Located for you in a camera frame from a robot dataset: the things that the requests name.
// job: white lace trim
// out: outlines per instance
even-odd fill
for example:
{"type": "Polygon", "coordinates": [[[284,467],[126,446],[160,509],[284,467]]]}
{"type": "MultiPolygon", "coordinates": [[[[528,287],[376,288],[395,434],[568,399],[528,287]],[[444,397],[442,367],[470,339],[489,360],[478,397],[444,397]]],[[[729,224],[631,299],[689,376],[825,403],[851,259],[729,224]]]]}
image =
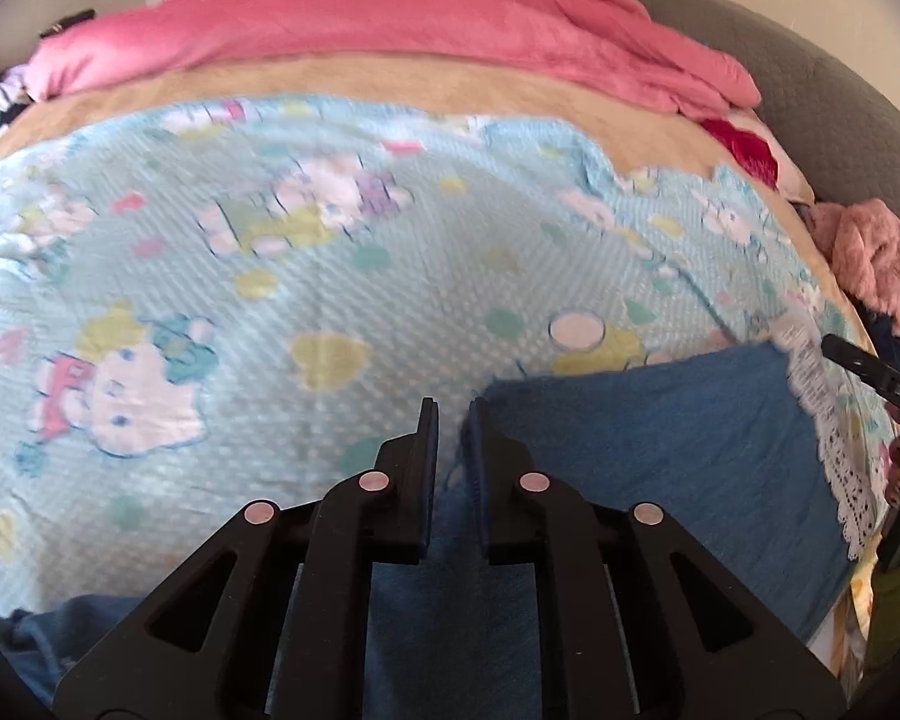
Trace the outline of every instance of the white lace trim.
{"type": "Polygon", "coordinates": [[[837,517],[857,560],[876,528],[874,493],[847,453],[837,399],[827,379],[820,344],[805,322],[787,312],[770,323],[773,344],[787,354],[787,381],[817,432],[817,457],[837,500],[837,517]]]}

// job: pink plush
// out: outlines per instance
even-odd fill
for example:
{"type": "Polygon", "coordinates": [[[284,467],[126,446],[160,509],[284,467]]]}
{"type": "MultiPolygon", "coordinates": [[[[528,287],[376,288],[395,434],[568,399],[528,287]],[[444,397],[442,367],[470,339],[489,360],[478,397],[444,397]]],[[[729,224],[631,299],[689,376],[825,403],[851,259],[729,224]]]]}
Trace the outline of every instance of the pink plush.
{"type": "Polygon", "coordinates": [[[900,219],[879,199],[850,206],[818,202],[804,218],[841,288],[871,311],[888,314],[900,336],[900,219]]]}

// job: gray headboard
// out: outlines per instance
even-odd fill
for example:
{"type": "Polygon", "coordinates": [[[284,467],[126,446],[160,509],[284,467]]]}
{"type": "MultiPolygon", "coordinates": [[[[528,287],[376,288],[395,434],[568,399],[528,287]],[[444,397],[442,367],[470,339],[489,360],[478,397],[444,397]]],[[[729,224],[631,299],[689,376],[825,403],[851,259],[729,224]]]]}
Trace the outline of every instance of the gray headboard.
{"type": "Polygon", "coordinates": [[[818,197],[880,197],[900,217],[900,112],[796,33],[728,0],[641,0],[657,22],[739,59],[763,94],[760,117],[818,197]]]}

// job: light blue blanket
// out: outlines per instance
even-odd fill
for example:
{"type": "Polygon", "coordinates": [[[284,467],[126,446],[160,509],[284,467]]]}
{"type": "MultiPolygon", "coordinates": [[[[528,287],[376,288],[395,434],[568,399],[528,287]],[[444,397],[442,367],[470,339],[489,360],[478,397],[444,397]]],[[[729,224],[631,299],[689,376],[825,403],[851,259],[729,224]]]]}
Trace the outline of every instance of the light blue blanket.
{"type": "MultiPolygon", "coordinates": [[[[113,119],[0,163],[0,611],[143,594],[492,382],[847,334],[749,185],[564,122],[338,98],[113,119]]],[[[890,435],[833,373],[861,474],[890,435]]]]}

